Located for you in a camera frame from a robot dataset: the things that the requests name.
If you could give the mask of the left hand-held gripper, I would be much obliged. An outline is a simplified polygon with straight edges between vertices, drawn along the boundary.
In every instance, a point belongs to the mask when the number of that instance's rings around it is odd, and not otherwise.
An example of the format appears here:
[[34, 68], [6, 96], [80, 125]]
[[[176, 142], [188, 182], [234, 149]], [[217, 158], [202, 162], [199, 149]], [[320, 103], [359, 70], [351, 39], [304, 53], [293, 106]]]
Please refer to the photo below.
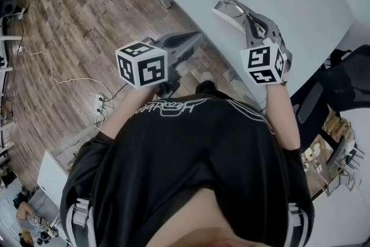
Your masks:
[[180, 87], [176, 67], [202, 45], [202, 34], [187, 31], [158, 39], [135, 40], [115, 51], [120, 78], [135, 89], [159, 86], [158, 95], [173, 95]]

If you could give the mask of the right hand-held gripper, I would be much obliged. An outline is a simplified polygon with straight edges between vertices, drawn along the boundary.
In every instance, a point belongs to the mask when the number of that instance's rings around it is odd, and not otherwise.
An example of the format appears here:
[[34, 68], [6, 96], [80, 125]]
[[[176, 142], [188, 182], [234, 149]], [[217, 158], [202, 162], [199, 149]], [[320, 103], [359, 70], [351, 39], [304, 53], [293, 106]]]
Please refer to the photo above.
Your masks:
[[261, 14], [248, 13], [244, 28], [247, 48], [240, 54], [245, 72], [256, 85], [286, 85], [292, 54], [278, 26]]

